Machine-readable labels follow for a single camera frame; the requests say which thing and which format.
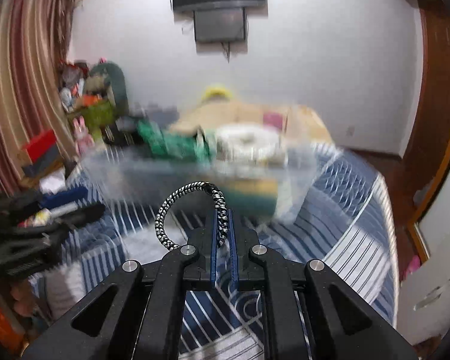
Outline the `yellow green sponge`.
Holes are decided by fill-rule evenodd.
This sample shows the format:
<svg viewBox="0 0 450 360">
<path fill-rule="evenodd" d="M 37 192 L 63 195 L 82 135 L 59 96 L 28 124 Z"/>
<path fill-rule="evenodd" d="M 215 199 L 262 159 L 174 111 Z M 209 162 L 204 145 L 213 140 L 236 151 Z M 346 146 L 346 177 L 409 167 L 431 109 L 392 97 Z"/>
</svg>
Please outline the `yellow green sponge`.
<svg viewBox="0 0 450 360">
<path fill-rule="evenodd" d="M 222 187 L 226 204 L 236 212 L 255 217 L 272 217 L 278 198 L 275 180 L 232 180 Z"/>
</svg>

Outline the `clear plastic storage box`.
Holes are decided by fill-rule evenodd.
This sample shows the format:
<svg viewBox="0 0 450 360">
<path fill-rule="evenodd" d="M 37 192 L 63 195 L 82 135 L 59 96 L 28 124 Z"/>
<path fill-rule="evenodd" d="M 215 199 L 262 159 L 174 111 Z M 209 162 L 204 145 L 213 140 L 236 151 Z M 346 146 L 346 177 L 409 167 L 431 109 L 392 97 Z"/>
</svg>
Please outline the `clear plastic storage box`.
<svg viewBox="0 0 450 360">
<path fill-rule="evenodd" d="M 136 205 L 159 206 L 179 187 L 193 181 L 206 181 L 221 191 L 232 180 L 275 180 L 278 183 L 277 205 L 272 217 L 286 224 L 298 216 L 305 196 L 318 174 L 318 162 L 309 140 L 288 141 L 283 166 L 263 166 L 220 161 L 179 163 L 153 158 L 147 145 L 127 148 L 104 147 L 88 154 L 81 163 L 84 174 L 108 202 L 125 201 Z"/>
</svg>

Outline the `green patterned cloth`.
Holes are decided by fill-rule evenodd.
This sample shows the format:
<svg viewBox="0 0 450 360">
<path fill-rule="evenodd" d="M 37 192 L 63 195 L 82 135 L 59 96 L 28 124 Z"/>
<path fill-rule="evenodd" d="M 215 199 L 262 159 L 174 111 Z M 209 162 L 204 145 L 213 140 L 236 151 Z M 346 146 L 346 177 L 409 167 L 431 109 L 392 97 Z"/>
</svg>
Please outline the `green patterned cloth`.
<svg viewBox="0 0 450 360">
<path fill-rule="evenodd" d="M 136 125 L 137 133 L 148 145 L 153 158 L 179 163 L 209 163 L 196 154 L 197 128 L 192 133 L 176 133 L 160 128 L 155 122 L 141 120 Z"/>
</svg>

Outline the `white drawstring bag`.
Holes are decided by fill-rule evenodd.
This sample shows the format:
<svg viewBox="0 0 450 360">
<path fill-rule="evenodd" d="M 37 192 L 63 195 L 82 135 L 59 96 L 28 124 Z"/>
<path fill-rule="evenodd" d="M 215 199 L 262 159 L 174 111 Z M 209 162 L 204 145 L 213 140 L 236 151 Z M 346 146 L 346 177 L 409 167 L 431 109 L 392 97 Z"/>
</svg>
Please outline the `white drawstring bag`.
<svg viewBox="0 0 450 360">
<path fill-rule="evenodd" d="M 283 166 L 287 150 L 276 128 L 260 124 L 226 124 L 215 130 L 216 158 L 234 164 Z"/>
</svg>

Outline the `floral fabric pouch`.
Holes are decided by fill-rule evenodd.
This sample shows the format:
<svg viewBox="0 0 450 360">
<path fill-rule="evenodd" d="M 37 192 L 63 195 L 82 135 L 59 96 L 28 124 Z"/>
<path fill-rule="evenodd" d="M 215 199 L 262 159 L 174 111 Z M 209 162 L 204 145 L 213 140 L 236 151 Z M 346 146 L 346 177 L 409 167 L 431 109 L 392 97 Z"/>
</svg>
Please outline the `floral fabric pouch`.
<svg viewBox="0 0 450 360">
<path fill-rule="evenodd" d="M 215 131 L 199 127 L 196 131 L 196 156 L 203 161 L 212 161 L 216 158 L 217 151 Z"/>
</svg>

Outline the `blue white patterned bedspread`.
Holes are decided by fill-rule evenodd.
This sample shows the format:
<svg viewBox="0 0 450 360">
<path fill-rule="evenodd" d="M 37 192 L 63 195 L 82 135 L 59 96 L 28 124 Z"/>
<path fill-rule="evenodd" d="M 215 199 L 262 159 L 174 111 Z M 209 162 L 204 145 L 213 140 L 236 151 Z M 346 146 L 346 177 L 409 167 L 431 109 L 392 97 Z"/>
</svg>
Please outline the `blue white patterned bedspread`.
<svg viewBox="0 0 450 360">
<path fill-rule="evenodd" d="M 320 259 L 386 321 L 397 322 L 398 261 L 385 179 L 355 154 L 332 144 L 313 147 L 317 175 L 292 223 L 247 217 L 260 242 L 299 263 Z M 157 209 L 110 200 L 103 218 L 74 230 L 58 267 L 33 275 L 34 294 L 52 320 L 129 258 L 159 260 L 165 249 L 153 230 Z M 178 353 L 182 359 L 262 359 L 261 297 L 238 292 L 228 273 L 227 250 L 218 258 L 212 292 L 190 292 Z"/>
</svg>

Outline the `pink bunny plush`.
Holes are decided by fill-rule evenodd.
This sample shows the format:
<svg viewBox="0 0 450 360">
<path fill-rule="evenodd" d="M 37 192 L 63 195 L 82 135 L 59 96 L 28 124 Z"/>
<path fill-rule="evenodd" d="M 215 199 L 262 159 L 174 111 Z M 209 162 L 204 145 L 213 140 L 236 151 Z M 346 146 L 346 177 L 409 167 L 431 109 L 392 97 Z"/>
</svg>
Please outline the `pink bunny plush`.
<svg viewBox="0 0 450 360">
<path fill-rule="evenodd" d="M 82 157 L 94 148 L 95 142 L 82 116 L 73 119 L 73 126 L 75 149 L 77 155 Z"/>
</svg>

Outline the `white perforated board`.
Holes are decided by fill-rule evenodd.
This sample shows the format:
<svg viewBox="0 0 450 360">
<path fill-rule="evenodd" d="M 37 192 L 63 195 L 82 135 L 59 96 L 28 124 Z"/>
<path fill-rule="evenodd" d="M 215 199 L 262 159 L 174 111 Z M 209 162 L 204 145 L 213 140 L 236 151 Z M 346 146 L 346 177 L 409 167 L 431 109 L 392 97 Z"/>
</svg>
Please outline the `white perforated board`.
<svg viewBox="0 0 450 360">
<path fill-rule="evenodd" d="M 450 233 L 429 260 L 401 283 L 397 330 L 418 345 L 450 328 Z"/>
</svg>

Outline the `green storage box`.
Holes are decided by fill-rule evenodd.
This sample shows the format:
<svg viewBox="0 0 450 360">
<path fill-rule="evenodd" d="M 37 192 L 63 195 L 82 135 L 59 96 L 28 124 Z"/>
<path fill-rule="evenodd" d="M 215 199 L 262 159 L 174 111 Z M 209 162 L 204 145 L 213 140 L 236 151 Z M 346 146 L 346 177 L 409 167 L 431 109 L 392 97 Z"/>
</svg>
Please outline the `green storage box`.
<svg viewBox="0 0 450 360">
<path fill-rule="evenodd" d="M 94 133 L 101 127 L 111 125 L 115 121 L 115 108 L 109 101 L 101 101 L 96 104 L 81 108 L 76 112 L 68 114 L 69 125 L 73 127 L 73 120 L 82 116 L 90 133 Z"/>
</svg>

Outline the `grey green neck pillow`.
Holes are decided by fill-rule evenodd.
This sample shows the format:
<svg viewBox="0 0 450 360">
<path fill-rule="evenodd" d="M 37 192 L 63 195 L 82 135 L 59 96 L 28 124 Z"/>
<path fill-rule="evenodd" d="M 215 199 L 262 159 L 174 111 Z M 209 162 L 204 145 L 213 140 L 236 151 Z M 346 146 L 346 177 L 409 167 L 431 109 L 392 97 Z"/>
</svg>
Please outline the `grey green neck pillow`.
<svg viewBox="0 0 450 360">
<path fill-rule="evenodd" d="M 129 111 L 128 94 L 122 69 L 114 62 L 97 63 L 88 73 L 85 90 L 103 96 L 118 116 Z"/>
</svg>

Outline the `pink small object on blanket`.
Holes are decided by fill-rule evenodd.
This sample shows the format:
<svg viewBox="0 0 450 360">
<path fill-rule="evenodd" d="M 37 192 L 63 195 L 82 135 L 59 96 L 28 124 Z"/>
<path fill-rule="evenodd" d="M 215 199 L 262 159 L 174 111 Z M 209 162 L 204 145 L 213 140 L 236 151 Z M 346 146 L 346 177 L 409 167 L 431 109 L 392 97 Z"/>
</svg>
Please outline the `pink small object on blanket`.
<svg viewBox="0 0 450 360">
<path fill-rule="evenodd" d="M 262 121 L 264 125 L 273 127 L 279 131 L 282 131 L 284 128 L 284 117 L 277 112 L 265 112 Z"/>
</svg>

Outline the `striped brown curtain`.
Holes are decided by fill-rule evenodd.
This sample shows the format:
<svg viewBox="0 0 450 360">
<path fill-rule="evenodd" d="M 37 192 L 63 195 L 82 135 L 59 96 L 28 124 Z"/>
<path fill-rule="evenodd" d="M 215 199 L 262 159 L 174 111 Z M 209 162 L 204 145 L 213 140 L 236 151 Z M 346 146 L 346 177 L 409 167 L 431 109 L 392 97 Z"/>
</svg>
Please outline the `striped brown curtain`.
<svg viewBox="0 0 450 360">
<path fill-rule="evenodd" d="M 0 0 L 0 193 L 18 191 L 23 177 L 18 153 L 40 133 L 53 130 L 60 153 L 74 153 L 59 97 L 74 4 Z"/>
</svg>

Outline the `yellow curved pillow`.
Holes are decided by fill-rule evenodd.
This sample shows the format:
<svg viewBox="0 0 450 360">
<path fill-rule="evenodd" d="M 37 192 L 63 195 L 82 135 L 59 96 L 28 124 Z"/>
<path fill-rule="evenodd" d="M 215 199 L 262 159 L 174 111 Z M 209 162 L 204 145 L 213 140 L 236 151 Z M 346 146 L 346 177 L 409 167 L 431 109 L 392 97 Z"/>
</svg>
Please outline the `yellow curved pillow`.
<svg viewBox="0 0 450 360">
<path fill-rule="evenodd" d="M 232 92 L 223 85 L 209 85 L 205 88 L 201 97 L 201 102 L 211 102 L 215 100 L 230 101 L 233 99 Z"/>
</svg>

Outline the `wooden wardrobe frame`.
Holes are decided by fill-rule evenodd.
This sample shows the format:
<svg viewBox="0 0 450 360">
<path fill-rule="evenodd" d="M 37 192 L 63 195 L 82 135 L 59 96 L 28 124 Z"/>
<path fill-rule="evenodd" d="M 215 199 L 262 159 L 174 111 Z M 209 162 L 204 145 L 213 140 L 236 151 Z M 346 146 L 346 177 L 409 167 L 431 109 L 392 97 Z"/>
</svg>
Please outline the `wooden wardrobe frame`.
<svg viewBox="0 0 450 360">
<path fill-rule="evenodd" d="M 389 185 L 398 228 L 424 216 L 450 168 L 450 11 L 442 0 L 416 2 L 423 71 L 401 174 Z"/>
</svg>

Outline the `small black wall monitor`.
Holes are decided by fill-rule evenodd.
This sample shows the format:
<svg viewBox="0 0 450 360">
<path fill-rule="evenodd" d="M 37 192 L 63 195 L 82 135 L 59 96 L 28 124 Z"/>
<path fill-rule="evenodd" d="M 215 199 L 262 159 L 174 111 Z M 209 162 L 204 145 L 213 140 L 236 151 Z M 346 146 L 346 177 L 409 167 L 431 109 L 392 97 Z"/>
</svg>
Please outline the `small black wall monitor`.
<svg viewBox="0 0 450 360">
<path fill-rule="evenodd" d="M 244 8 L 195 10 L 193 19 L 196 43 L 232 43 L 246 40 Z"/>
</svg>

